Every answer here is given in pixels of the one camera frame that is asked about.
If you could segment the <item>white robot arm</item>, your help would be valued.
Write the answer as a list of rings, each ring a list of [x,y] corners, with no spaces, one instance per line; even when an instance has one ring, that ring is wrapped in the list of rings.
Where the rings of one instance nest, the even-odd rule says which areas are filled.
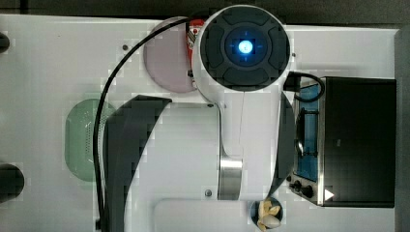
[[[163,200],[259,201],[275,178],[291,44],[254,6],[212,14],[191,56],[204,104],[138,95],[107,120],[103,232],[154,232]]]

